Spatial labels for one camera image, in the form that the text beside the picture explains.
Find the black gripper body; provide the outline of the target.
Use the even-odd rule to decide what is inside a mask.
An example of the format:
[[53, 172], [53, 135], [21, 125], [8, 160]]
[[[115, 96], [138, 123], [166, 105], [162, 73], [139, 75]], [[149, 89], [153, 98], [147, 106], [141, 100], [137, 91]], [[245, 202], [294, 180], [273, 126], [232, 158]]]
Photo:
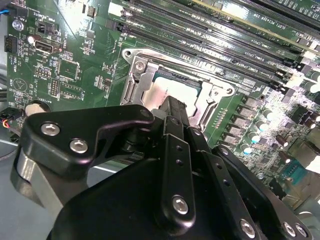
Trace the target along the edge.
[[71, 199], [53, 240], [232, 240], [234, 183], [221, 158], [162, 156], [135, 163]]

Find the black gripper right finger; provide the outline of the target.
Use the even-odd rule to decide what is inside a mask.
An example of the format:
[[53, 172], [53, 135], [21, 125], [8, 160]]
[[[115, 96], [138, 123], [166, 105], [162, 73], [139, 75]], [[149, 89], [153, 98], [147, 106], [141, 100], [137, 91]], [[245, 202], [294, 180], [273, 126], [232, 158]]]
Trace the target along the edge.
[[190, 126], [186, 106], [177, 103], [190, 143], [191, 166], [217, 204], [218, 230], [225, 240], [311, 240], [303, 222], [230, 150], [210, 149], [204, 135]]

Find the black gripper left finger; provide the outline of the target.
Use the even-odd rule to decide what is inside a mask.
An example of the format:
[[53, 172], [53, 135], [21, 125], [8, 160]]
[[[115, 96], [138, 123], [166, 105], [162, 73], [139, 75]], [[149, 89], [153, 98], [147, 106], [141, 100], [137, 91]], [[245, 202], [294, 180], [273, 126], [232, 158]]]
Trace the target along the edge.
[[174, 156], [191, 165], [178, 102], [167, 97], [159, 116], [141, 105], [34, 114], [14, 168], [57, 219], [71, 199], [133, 164]]

